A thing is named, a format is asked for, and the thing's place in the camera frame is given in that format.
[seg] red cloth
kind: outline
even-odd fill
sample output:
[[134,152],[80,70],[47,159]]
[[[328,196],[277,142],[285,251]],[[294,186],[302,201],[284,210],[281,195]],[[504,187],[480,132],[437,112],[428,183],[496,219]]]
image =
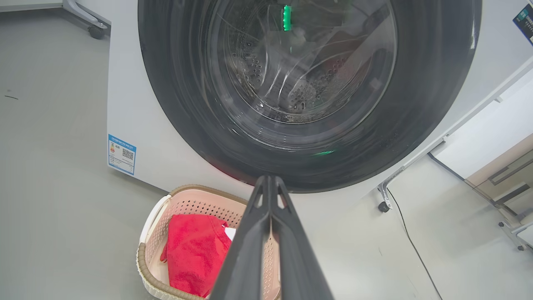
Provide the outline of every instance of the red cloth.
[[160,258],[167,260],[171,287],[200,297],[211,293],[231,245],[227,226],[214,216],[172,216]]

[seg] front-loading washing machine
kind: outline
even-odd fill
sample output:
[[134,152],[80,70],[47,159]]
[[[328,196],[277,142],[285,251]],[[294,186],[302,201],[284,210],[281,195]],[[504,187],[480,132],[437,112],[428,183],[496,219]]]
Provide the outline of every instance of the front-loading washing machine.
[[115,1],[108,164],[248,198],[280,176],[311,241],[531,68],[526,0]]

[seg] caster wheel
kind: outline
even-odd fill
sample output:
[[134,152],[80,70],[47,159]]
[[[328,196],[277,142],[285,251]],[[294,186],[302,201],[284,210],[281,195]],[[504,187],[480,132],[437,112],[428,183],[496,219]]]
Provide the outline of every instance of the caster wheel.
[[387,203],[385,203],[385,201],[381,202],[377,208],[379,209],[379,211],[381,212],[387,212],[390,210],[390,208],[387,206]]
[[89,27],[89,34],[93,38],[96,38],[97,40],[103,39],[103,29],[102,28],[99,28],[99,27],[96,27],[96,26],[91,26],[91,27]]

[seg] blue and white sticker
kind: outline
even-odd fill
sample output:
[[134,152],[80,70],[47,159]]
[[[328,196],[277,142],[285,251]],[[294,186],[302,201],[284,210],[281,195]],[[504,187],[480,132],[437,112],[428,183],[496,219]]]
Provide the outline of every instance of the blue and white sticker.
[[109,135],[108,152],[110,166],[133,175],[137,147]]

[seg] basket handle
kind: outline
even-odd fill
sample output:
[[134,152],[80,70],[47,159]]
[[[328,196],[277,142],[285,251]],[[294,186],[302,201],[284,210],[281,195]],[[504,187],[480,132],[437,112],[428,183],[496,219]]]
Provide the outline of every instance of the basket handle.
[[154,221],[156,220],[159,213],[161,212],[161,209],[163,208],[163,206],[165,206],[165,203],[171,197],[172,197],[171,195],[164,196],[163,198],[161,198],[161,200],[157,202],[156,206],[152,208],[152,211],[148,215],[148,219],[146,219],[144,227],[142,228],[141,237],[139,238],[139,244],[146,243],[146,239],[148,236],[148,232],[150,231],[150,228],[152,228],[152,225],[154,224]]

